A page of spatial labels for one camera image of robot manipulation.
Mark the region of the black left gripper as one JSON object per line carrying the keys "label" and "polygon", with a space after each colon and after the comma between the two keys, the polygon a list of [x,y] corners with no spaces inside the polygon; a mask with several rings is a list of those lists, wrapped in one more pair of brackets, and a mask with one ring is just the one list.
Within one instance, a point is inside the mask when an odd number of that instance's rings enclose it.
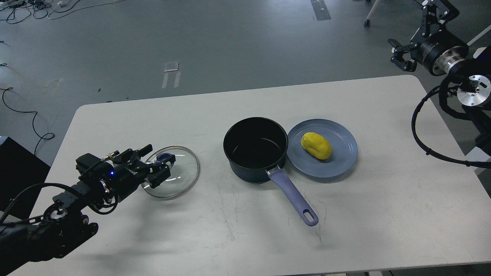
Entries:
{"label": "black left gripper", "polygon": [[149,166],[141,158],[152,150],[152,144],[148,144],[141,149],[129,148],[121,153],[116,152],[112,157],[113,168],[104,173],[104,182],[116,201],[126,199],[145,179],[155,189],[171,176],[175,155],[156,155],[156,160]]}

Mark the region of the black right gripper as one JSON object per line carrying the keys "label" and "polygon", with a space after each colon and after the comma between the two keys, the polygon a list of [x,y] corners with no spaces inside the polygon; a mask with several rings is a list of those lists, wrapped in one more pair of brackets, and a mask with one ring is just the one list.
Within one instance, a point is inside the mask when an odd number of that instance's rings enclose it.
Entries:
{"label": "black right gripper", "polygon": [[[445,26],[458,17],[460,11],[448,0],[413,0],[412,3],[422,12],[419,29],[414,39],[404,46],[395,39],[388,39],[393,47],[391,62],[405,72],[415,72],[419,63],[433,76],[448,74],[469,52],[468,44]],[[419,37],[427,39],[421,43]]]}

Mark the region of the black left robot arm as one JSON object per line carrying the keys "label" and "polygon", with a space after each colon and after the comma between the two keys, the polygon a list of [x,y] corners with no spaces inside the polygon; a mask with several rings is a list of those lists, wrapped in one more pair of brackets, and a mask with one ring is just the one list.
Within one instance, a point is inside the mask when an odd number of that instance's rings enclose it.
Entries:
{"label": "black left robot arm", "polygon": [[[84,154],[76,159],[79,180],[75,185],[39,183],[11,199],[1,216],[1,275],[10,274],[28,262],[63,258],[91,239],[99,226],[82,213],[84,208],[100,215],[110,214],[140,184],[158,187],[167,180],[176,157],[163,153],[156,161],[145,163],[142,157],[152,149],[149,144],[142,149],[115,151],[104,158]],[[58,187],[63,192],[53,197],[54,203],[42,215],[5,221],[24,194],[43,187]]]}

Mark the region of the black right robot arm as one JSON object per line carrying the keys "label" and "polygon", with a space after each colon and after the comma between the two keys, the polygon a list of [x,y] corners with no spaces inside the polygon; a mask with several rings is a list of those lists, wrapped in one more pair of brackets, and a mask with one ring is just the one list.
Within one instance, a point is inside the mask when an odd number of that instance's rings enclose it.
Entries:
{"label": "black right robot arm", "polygon": [[422,12],[420,26],[407,45],[389,39],[391,62],[405,72],[414,72],[418,64],[433,76],[444,76],[416,106],[411,118],[412,135],[426,155],[454,164],[490,168],[490,161],[464,161],[444,156],[426,146],[416,133],[416,120],[424,103],[437,95],[440,108],[453,118],[471,121],[479,131],[475,148],[490,155],[490,47],[476,57],[468,57],[469,43],[447,30],[447,23],[459,10],[447,0],[414,0]]}

